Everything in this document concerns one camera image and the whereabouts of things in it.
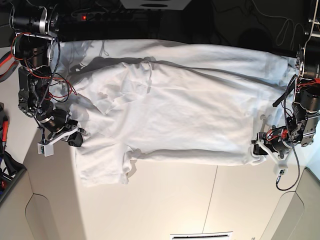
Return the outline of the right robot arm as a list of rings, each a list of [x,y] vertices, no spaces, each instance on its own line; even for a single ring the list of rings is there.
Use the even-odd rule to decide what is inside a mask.
[[[57,4],[48,0],[12,0],[9,25],[15,31],[11,53],[20,62],[18,70],[18,107],[29,118],[33,118],[42,132],[40,153],[57,141],[79,148],[83,144],[85,130],[78,127],[68,111],[55,108],[50,93],[56,79],[61,58],[61,45],[57,35],[59,12]]]

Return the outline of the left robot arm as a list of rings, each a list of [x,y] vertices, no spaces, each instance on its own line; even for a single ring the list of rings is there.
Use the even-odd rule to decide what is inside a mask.
[[[296,74],[273,107],[285,106],[292,94],[291,114],[285,114],[285,125],[273,126],[267,132],[258,132],[252,140],[251,154],[255,158],[270,156],[279,166],[285,163],[292,147],[307,147],[313,143],[320,120],[320,2],[310,1],[306,41],[296,55]]]

